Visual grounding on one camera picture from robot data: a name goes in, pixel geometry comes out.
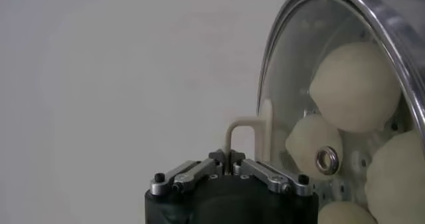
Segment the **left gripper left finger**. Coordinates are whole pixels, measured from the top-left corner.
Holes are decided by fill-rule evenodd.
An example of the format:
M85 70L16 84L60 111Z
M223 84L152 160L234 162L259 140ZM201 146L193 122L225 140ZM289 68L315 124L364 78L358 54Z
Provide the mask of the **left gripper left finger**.
M210 175L221 176L225 173L226 156L222 150L210 152L203 161L185 161L166 173L156 173L150 182L152 195L167 195L174 187L177 191L192 191L196 184Z

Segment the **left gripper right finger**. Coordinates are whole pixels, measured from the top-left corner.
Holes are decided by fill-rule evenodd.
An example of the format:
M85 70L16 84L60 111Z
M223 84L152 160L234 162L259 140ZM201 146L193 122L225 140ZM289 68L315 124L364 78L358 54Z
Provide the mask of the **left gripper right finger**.
M240 177L252 176L266 185L273 193L292 193L310 196L309 177L286 169L277 169L265 162L247 159L245 154L231 150L228 155L229 171Z

